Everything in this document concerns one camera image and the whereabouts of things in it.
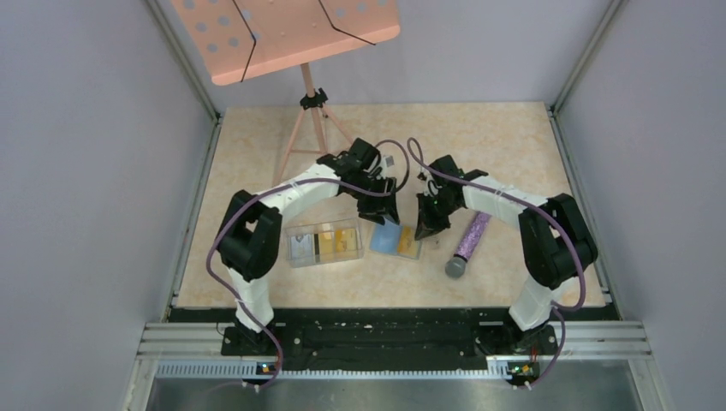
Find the clear plastic card box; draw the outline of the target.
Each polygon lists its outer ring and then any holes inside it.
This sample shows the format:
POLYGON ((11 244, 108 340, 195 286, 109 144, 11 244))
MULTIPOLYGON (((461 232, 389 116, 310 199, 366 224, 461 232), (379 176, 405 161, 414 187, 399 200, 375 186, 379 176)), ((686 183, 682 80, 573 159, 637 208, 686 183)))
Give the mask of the clear plastic card box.
POLYGON ((355 218, 288 227, 283 245, 292 268, 361 259, 364 247, 355 218))

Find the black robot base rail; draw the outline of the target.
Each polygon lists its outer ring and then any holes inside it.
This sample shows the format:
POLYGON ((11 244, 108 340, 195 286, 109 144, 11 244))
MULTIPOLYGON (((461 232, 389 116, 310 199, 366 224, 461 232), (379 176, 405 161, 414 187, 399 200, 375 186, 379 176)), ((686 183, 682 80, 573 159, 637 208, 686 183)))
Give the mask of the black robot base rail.
POLYGON ((224 356, 270 356, 297 371, 484 371, 496 355, 538 360, 556 352, 550 325, 520 331, 505 308, 284 308, 271 334, 234 323, 224 356))

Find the yellow credit card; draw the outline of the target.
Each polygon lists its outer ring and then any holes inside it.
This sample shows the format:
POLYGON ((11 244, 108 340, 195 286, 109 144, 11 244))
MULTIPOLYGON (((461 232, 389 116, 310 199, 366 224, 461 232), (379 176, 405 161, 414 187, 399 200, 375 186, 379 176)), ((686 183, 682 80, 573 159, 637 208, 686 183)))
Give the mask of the yellow credit card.
POLYGON ((396 253, 399 256, 417 259, 420 256, 420 242, 415 239, 415 229, 403 226, 396 246, 396 253))
POLYGON ((337 229, 333 235, 333 246, 336 253, 357 253, 360 250, 358 230, 337 229))

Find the purple glitter microphone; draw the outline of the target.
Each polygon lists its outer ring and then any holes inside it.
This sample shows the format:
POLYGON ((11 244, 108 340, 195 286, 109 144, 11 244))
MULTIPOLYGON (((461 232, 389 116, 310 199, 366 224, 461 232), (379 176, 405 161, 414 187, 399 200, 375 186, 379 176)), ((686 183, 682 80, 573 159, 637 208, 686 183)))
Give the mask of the purple glitter microphone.
POLYGON ((473 253, 479 245, 490 221, 491 215, 487 213, 477 212, 475 214, 467 226, 455 252, 444 267, 444 272, 448 277, 457 279, 465 274, 467 265, 473 257, 473 253))

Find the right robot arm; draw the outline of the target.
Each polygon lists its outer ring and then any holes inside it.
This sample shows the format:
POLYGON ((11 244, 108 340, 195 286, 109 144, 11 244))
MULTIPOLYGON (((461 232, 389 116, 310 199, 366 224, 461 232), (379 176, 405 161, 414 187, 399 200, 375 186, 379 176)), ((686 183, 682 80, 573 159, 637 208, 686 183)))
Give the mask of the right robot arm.
POLYGON ((509 308, 511 324, 503 327, 502 340, 508 350, 526 352, 564 286, 576 278, 580 294, 586 293, 584 271, 597 259, 598 249, 580 208, 569 194, 544 197, 503 184, 482 170, 463 172, 450 155, 424 169, 428 177, 417 196, 417 240, 448 229, 450 216, 462 208, 519 230, 529 276, 509 308))

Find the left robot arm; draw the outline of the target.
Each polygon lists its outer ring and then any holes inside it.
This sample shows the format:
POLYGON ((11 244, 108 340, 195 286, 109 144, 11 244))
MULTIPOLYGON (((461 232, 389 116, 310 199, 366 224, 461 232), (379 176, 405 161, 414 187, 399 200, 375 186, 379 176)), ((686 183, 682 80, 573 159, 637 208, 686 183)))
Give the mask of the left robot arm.
POLYGON ((255 354, 271 349, 274 318, 267 273, 277 262, 283 225, 317 203, 347 194, 358 216, 384 224, 399 223, 396 195, 403 183, 390 176, 383 154, 356 139, 349 149, 325 154, 296 177, 264 192, 235 193, 224 214, 211 251, 218 253, 232 282, 236 323, 242 343, 255 354))

